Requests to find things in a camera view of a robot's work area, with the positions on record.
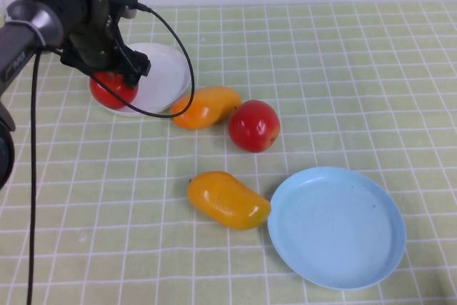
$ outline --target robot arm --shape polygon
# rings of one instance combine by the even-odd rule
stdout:
[[[0,96],[38,49],[58,49],[61,63],[84,74],[112,71],[129,86],[151,68],[145,54],[127,47],[121,17],[133,18],[138,0],[16,0],[0,28]],[[0,189],[14,162],[14,120],[0,102]]]

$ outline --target green checkered tablecloth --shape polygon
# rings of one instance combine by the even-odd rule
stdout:
[[[227,85],[281,117],[267,152],[236,148],[225,124],[184,131],[114,116],[88,79],[45,55],[38,97],[35,304],[457,304],[457,2],[158,9],[199,87]],[[152,16],[129,43],[176,45]],[[31,64],[2,96],[17,124],[0,192],[0,304],[24,304]],[[232,231],[196,213],[189,179],[226,170],[263,195],[312,166],[384,187],[408,231],[390,278],[334,291],[295,275],[266,226]]]

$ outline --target plastic plate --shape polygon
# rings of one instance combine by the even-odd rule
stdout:
[[[271,199],[268,230],[293,271],[332,289],[380,282],[406,248],[393,199],[364,175],[336,167],[306,169],[285,180]]]

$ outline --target orange mango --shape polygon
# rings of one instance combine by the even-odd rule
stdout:
[[[187,195],[199,211],[232,229],[256,228],[271,213],[267,199],[225,171],[199,174],[190,182]]]
[[[172,107],[171,113],[182,111],[189,102],[190,95],[181,97]],[[225,119],[242,103],[235,90],[226,86],[209,86],[194,93],[192,104],[173,122],[184,129],[203,129]]]

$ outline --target white plate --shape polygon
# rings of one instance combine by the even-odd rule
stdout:
[[[191,82],[186,57],[175,48],[157,43],[135,43],[129,45],[129,48],[146,54],[151,62],[151,70],[148,76],[140,78],[138,94],[131,104],[153,113],[171,107],[184,94]],[[98,101],[97,103],[121,116],[143,116],[127,106],[113,110]]]

